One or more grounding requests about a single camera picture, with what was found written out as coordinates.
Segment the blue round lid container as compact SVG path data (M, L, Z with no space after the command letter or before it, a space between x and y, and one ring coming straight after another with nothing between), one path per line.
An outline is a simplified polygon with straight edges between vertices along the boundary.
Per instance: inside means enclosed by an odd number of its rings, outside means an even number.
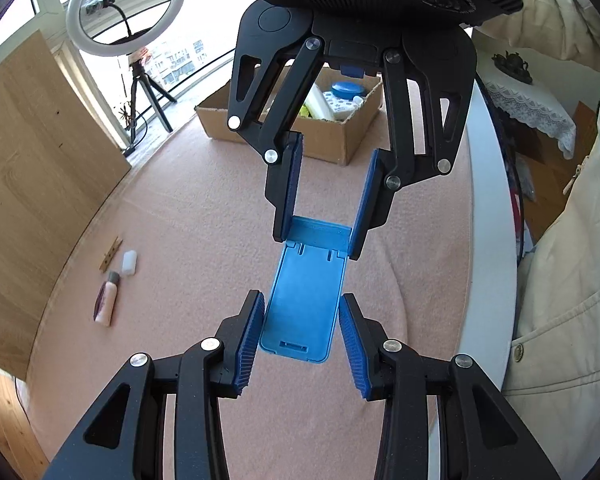
M362 84L357 84L352 81L335 81L330 86L332 95L340 100L353 101L355 98L364 98L366 89Z

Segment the tissue pack with dots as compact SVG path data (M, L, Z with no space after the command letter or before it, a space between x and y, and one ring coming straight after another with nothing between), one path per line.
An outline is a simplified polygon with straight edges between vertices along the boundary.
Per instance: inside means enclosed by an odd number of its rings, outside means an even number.
M344 122L365 102L365 96L364 98L355 98L353 101L346 101L335 98L330 90L324 91L323 93L329 106L334 112L335 120L338 120L338 122Z

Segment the pink bottle grey cap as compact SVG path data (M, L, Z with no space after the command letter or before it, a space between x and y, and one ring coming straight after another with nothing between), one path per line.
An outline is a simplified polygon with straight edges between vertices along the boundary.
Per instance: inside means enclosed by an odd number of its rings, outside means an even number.
M114 305L116 304L118 286L120 283L120 274L116 271L110 271L106 281L100 286L95 305L93 320L102 326L109 326Z

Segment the small white cap piece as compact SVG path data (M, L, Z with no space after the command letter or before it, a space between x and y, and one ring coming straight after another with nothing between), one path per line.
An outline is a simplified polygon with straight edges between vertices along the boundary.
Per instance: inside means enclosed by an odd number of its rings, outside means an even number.
M123 254L120 273L124 276L134 275L137 266L137 252L133 249Z

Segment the wooden clothespin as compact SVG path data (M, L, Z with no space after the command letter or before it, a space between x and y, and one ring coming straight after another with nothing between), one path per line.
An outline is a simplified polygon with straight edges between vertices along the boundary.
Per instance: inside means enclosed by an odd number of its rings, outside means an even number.
M102 257L102 262L98 267L100 272L105 273L108 270L110 263L116 255L116 253L118 252L122 242L122 238L120 236L117 236L111 243L107 251L104 253L104 256Z

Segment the blue phone stand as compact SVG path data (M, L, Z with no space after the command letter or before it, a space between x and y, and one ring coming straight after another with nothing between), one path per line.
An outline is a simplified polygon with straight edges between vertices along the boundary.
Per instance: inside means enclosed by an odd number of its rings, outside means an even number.
M262 350L315 364L328 359L350 235L341 224L291 219L266 306Z

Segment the yellow shuttlecock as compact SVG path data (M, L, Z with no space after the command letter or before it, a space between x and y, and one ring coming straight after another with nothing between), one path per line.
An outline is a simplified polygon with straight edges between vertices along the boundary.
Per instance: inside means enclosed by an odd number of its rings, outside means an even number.
M298 113L299 117L311 118L311 113L309 109L306 107L306 104L303 104Z

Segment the white lotion bottle blue cap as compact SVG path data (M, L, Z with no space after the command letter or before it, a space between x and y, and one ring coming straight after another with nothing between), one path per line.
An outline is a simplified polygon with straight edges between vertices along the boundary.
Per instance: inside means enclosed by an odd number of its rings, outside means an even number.
M312 84L304 100L304 105L314 119L327 120L328 122L335 121L334 112L325 99L323 91L317 84Z

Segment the cardboard box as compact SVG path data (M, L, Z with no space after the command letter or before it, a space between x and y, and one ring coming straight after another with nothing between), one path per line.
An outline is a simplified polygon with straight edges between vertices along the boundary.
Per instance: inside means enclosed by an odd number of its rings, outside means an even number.
M366 137L382 101L382 83L379 77L354 79L342 76L336 70L324 67L316 78L317 87L328 91L337 81L351 81L365 89L363 103L336 122L298 116L291 130L304 136L303 155L346 166ZM227 127L227 105L230 82L208 96L195 107L196 113L210 139L245 144L238 133Z

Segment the dark teapot ornament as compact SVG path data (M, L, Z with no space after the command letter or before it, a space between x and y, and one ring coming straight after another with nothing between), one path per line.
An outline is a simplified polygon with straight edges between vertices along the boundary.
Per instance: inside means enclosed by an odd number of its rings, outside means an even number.
M516 81L528 84L533 84L533 78L529 72L529 63L526 62L518 52L505 54L495 53L492 55L494 66L503 74L516 79Z

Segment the beige jacket person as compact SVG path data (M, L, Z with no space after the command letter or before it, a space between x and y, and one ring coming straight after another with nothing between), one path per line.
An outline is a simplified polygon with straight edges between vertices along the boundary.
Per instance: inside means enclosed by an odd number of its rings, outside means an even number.
M522 0L483 24L600 72L600 0ZM522 260L503 392L564 479L600 479L600 111L564 211Z

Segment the white lace cloth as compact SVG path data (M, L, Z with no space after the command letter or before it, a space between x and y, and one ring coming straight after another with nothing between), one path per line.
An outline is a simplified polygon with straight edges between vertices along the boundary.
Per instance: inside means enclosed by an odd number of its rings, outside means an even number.
M477 73L493 103L510 117L540 130L557 142L565 159L572 159L576 146L576 124L544 84L524 84L499 70L493 55L478 51Z

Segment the large wooden board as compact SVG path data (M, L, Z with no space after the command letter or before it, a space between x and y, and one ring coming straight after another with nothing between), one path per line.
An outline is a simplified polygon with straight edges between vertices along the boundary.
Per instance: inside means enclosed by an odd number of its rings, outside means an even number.
M0 63L0 369L25 378L74 246L131 166L40 32Z

